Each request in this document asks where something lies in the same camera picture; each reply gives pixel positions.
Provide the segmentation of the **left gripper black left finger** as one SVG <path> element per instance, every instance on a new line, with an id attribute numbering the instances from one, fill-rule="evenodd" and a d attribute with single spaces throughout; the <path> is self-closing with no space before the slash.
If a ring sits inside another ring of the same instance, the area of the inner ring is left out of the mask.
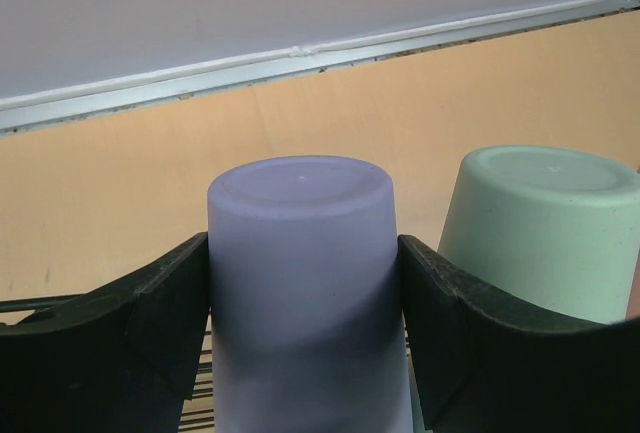
<path id="1" fill-rule="evenodd" d="M 210 310 L 208 240 L 81 295 L 4 301 L 4 432 L 176 432 Z"/>

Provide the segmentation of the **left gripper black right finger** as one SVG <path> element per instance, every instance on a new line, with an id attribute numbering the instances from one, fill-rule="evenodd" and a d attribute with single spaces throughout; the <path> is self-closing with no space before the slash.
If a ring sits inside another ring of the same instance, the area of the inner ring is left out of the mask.
<path id="1" fill-rule="evenodd" d="M 547 310 L 398 239 L 402 309 L 433 432 L 635 432 L 639 323 Z"/>

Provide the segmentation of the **black wire dish rack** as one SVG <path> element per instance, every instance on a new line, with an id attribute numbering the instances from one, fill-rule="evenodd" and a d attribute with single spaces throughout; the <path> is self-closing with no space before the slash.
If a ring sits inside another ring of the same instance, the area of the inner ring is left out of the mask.
<path id="1" fill-rule="evenodd" d="M 48 296 L 27 299 L 3 300 L 1 321 L 17 323 L 27 316 L 48 310 L 79 297 L 79 294 Z M 179 432 L 214 432 L 215 415 L 212 375 L 212 330 L 207 320 L 192 398 L 184 402 Z"/>

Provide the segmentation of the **green plastic cup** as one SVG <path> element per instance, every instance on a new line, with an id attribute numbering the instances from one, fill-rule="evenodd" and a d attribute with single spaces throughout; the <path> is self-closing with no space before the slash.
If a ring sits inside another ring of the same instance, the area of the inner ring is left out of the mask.
<path id="1" fill-rule="evenodd" d="M 460 163 L 438 251 L 540 307 L 621 321 L 639 252 L 639 175 L 562 148 L 475 150 Z"/>

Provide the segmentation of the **pink plastic cup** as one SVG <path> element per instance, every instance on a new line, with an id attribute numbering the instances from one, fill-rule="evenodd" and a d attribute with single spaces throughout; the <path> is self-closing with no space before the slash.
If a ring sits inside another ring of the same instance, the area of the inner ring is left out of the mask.
<path id="1" fill-rule="evenodd" d="M 630 244 L 635 256 L 625 320 L 631 320 L 639 315 L 639 171 L 635 172 L 634 177 L 631 192 Z"/>

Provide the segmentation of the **purple plastic cup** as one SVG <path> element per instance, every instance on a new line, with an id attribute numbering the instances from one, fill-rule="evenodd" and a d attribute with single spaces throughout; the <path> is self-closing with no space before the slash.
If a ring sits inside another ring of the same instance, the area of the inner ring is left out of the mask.
<path id="1" fill-rule="evenodd" d="M 216 430 L 410 431 L 390 176 L 273 158 L 207 200 Z"/>

